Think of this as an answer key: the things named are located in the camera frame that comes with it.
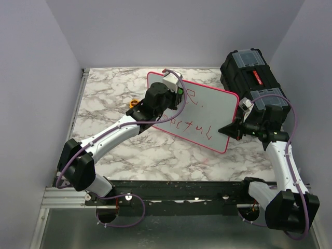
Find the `pink framed whiteboard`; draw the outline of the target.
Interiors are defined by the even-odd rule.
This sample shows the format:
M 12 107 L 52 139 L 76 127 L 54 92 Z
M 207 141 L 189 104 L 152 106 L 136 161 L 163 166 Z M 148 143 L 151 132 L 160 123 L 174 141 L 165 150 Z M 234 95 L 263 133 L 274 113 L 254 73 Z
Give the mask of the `pink framed whiteboard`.
M 176 118 L 154 128 L 195 143 L 214 152 L 226 152 L 229 136 L 218 130 L 233 122 L 239 97 L 232 92 L 183 81 L 187 101 L 184 110 Z

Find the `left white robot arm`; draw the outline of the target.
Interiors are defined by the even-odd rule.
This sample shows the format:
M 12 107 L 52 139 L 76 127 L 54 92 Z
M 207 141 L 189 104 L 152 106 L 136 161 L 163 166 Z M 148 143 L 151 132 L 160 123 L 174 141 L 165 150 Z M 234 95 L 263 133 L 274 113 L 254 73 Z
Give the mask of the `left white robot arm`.
M 60 175 L 56 187 L 63 189 L 61 179 L 65 178 L 76 191 L 92 192 L 102 204 L 111 204 L 115 198 L 113 185 L 96 173 L 95 164 L 122 142 L 162 123 L 161 117 L 167 109 L 179 115 L 185 107 L 185 90 L 182 81 L 173 84 L 155 82 L 147 89 L 145 97 L 115 124 L 80 142 L 68 140 L 58 163 Z

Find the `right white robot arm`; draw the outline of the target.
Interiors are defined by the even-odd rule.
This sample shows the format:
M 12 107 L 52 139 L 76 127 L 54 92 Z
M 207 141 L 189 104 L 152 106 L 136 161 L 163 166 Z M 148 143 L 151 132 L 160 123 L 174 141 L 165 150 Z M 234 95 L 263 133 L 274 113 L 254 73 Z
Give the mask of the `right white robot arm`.
M 265 212 L 268 228 L 286 234 L 309 232 L 320 206 L 317 196 L 308 192 L 296 168 L 290 137 L 281 131 L 283 108 L 266 105 L 258 122 L 251 122 L 249 115 L 254 104 L 245 100 L 239 104 L 240 113 L 235 120 L 219 129 L 219 133 L 240 140 L 245 135 L 258 138 L 274 170 L 276 189 L 260 178 L 246 177 L 240 184 L 239 198 L 244 203 L 255 200 Z

